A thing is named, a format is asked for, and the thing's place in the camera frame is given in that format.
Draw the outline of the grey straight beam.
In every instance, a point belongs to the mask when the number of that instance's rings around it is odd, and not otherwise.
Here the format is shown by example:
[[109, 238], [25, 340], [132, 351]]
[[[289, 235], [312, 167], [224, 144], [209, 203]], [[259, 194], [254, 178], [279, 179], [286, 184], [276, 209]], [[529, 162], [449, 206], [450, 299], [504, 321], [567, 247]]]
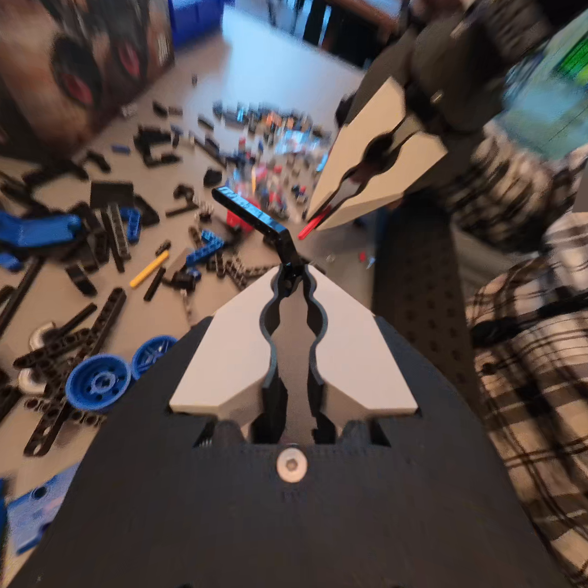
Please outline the grey straight beam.
[[115, 251], [123, 262], [130, 261], [129, 242], [119, 206], [110, 202], [106, 208], [107, 221], [114, 239]]

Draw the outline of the black square panel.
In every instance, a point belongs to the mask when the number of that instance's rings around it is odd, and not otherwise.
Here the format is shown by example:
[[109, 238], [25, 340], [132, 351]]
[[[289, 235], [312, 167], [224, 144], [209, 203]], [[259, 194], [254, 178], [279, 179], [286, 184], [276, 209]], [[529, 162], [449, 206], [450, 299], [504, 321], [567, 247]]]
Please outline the black square panel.
[[135, 191], [131, 182], [91, 182], [89, 206], [91, 209], [107, 209], [114, 203], [119, 208], [135, 207]]

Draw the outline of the clear bag of small parts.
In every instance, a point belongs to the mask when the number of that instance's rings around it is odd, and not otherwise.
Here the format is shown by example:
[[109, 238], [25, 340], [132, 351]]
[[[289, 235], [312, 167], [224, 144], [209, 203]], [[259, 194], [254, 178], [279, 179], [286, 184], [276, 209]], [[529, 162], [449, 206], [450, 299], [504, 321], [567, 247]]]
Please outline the clear bag of small parts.
[[322, 154], [311, 151], [237, 153], [228, 165], [224, 187], [274, 219], [299, 224], [306, 220], [322, 164]]

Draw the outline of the person's right forearm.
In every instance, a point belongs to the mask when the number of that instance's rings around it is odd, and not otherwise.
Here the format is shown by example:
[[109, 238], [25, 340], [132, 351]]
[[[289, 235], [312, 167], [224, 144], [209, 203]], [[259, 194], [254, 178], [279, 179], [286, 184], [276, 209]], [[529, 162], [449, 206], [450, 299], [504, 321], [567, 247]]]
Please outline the person's right forearm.
[[466, 171], [438, 191], [462, 231], [504, 253], [530, 253], [575, 200], [587, 145], [557, 160], [523, 149], [501, 130], [485, 130]]

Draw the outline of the silver curved pipe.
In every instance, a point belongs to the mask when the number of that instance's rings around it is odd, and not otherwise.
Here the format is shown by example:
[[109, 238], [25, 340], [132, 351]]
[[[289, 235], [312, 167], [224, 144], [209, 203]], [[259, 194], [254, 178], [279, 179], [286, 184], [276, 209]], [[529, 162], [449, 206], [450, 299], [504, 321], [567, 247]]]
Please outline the silver curved pipe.
[[17, 386], [22, 394], [27, 396], [43, 396], [47, 383], [42, 380], [33, 368], [25, 368], [19, 371]]
[[36, 351], [43, 348], [55, 336], [55, 322], [47, 322], [37, 327], [29, 337], [28, 347], [30, 351]]

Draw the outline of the scattered small connector pieces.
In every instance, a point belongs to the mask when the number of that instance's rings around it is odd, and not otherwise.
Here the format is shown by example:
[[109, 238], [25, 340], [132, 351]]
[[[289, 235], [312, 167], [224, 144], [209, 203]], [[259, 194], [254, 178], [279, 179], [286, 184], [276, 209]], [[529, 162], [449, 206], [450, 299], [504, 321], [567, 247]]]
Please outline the scattered small connector pieces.
[[235, 107], [221, 100], [212, 104], [212, 114], [223, 126], [238, 136], [241, 151], [278, 155], [324, 151], [330, 145], [332, 132], [296, 109], [281, 109], [269, 103], [237, 103]]

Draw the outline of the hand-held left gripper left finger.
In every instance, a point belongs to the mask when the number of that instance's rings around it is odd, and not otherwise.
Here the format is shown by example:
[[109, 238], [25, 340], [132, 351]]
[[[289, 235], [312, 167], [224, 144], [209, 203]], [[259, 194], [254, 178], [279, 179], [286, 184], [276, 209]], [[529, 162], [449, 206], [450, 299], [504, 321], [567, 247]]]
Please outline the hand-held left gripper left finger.
[[270, 269], [214, 313], [169, 401], [174, 413], [249, 424], [259, 443], [280, 440], [288, 391], [271, 335], [283, 274], [281, 266]]

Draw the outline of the red axle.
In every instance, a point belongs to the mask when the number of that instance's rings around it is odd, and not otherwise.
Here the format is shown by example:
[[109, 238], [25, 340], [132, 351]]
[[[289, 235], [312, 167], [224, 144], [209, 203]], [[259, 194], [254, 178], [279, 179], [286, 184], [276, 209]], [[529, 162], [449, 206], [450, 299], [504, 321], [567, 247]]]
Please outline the red axle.
[[298, 233], [298, 240], [305, 240], [331, 213], [331, 206], [326, 205], [321, 211], [317, 211], [307, 224]]

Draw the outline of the blue storage bin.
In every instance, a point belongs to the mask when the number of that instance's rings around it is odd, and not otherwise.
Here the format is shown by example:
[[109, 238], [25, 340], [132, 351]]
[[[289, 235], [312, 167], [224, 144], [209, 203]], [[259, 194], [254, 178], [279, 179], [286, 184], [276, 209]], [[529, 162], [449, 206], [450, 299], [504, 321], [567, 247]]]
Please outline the blue storage bin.
[[222, 27], [224, 1], [168, 1], [168, 8], [175, 49]]

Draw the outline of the pile of black beam pieces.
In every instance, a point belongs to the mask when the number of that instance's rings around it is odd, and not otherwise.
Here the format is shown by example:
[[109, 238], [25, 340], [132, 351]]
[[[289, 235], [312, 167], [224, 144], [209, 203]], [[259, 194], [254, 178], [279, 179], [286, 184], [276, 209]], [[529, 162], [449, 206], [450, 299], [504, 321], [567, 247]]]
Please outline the pile of black beam pieces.
[[[187, 229], [192, 245], [182, 250], [171, 262], [168, 258], [163, 266], [152, 274], [154, 278], [145, 292], [143, 300], [145, 303], [150, 303], [158, 287], [162, 283], [166, 284], [180, 293], [187, 322], [190, 326], [194, 326], [192, 297], [196, 283], [201, 279], [201, 273], [198, 271], [199, 266], [206, 266], [209, 271], [215, 270], [219, 276], [231, 276], [239, 290], [246, 287], [247, 283], [256, 276], [256, 273], [254, 270], [242, 268], [235, 257], [227, 259], [223, 257], [224, 252], [237, 246], [246, 235], [232, 235], [225, 224], [225, 219], [214, 217], [212, 204], [200, 201], [195, 197], [193, 187], [178, 185], [174, 191], [174, 197], [183, 197], [186, 201], [185, 206], [166, 211], [165, 217], [170, 219], [184, 213], [193, 212], [195, 214], [194, 223]], [[156, 226], [160, 222], [157, 212], [140, 195], [135, 194], [134, 208], [138, 209], [142, 215], [141, 230], [144, 227]], [[66, 274], [77, 290], [84, 296], [94, 298], [98, 295], [98, 291], [85, 269], [79, 264], [79, 261], [82, 260], [81, 250], [84, 246], [88, 250], [91, 262], [89, 272], [91, 273], [99, 271], [102, 266], [108, 264], [109, 253], [112, 254], [117, 271], [121, 273], [125, 270], [125, 263], [129, 261], [123, 262], [115, 251], [106, 209], [91, 209], [89, 203], [78, 202], [67, 215], [80, 217], [83, 223], [82, 230], [70, 243], [55, 246], [69, 247], [65, 252], [65, 260], [71, 261], [71, 263], [64, 267]], [[224, 239], [225, 246], [205, 263], [188, 268], [185, 264], [186, 256], [202, 244], [201, 231], [203, 229], [209, 229]], [[169, 249], [170, 252], [171, 247], [172, 242], [166, 240], [156, 250], [154, 259], [165, 250]], [[15, 386], [4, 385], [5, 374], [1, 374], [1, 421], [4, 421], [20, 401], [23, 408], [37, 410], [40, 413], [40, 420], [24, 447], [23, 455], [26, 458], [45, 456], [53, 446], [63, 424], [70, 419], [86, 423], [88, 426], [96, 426], [105, 419], [98, 413], [73, 408], [65, 397], [65, 383], [70, 372], [78, 364], [89, 357], [100, 355], [121, 316], [127, 298], [125, 288], [113, 288], [100, 310], [98, 310], [96, 303], [90, 303], [63, 325], [56, 325], [55, 336], [43, 348], [29, 351], [14, 360], [13, 366], [18, 371], [33, 368], [47, 383], [43, 396], [24, 395], [17, 384]], [[82, 325], [84, 321], [97, 311], [98, 315], [92, 326], [84, 327]]]

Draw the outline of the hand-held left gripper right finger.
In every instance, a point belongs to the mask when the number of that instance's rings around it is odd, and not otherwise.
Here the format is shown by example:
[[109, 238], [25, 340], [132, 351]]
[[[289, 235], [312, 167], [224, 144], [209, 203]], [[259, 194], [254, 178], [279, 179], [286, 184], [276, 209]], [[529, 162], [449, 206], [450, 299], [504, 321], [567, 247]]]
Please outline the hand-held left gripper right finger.
[[306, 323], [315, 336], [307, 396], [315, 443], [335, 443], [349, 422], [413, 416], [418, 410], [376, 316], [318, 269], [306, 265]]

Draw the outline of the black angled beam assembly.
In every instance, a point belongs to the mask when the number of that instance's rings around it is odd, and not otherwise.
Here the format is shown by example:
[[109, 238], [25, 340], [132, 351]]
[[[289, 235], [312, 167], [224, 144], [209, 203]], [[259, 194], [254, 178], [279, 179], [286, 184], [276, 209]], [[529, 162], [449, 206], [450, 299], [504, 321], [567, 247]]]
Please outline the black angled beam assembly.
[[271, 241], [281, 261], [282, 277], [279, 278], [279, 284], [282, 296], [290, 297], [302, 281], [305, 263], [298, 254], [289, 230], [228, 187], [213, 188], [211, 194], [228, 212], [235, 214]]

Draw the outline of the blue curved panel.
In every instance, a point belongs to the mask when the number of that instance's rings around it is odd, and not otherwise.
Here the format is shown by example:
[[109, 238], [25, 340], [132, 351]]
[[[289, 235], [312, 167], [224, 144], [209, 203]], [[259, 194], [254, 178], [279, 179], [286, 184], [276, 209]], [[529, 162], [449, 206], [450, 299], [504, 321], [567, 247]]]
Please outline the blue curved panel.
[[22, 219], [1, 211], [1, 243], [21, 249], [70, 243], [82, 230], [76, 215]]

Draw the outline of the red wheel hub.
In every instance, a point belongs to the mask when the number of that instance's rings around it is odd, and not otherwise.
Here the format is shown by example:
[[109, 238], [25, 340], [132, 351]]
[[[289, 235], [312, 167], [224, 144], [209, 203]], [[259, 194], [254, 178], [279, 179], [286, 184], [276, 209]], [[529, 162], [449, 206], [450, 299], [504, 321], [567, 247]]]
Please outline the red wheel hub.
[[231, 234], [235, 236], [248, 235], [254, 230], [254, 228], [251, 225], [247, 224], [237, 214], [233, 213], [230, 210], [227, 210], [226, 212], [225, 224], [228, 227], [228, 230], [231, 232]]

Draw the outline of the blue wheel hub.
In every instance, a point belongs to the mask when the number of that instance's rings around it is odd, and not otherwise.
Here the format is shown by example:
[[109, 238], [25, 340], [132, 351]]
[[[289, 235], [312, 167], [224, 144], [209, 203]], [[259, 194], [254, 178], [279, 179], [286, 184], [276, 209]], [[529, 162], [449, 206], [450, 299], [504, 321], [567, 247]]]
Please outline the blue wheel hub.
[[65, 397], [75, 409], [109, 413], [133, 381], [129, 364], [117, 355], [100, 354], [77, 365], [65, 383]]
[[130, 362], [133, 380], [139, 380], [177, 341], [170, 335], [158, 335], [140, 345]]

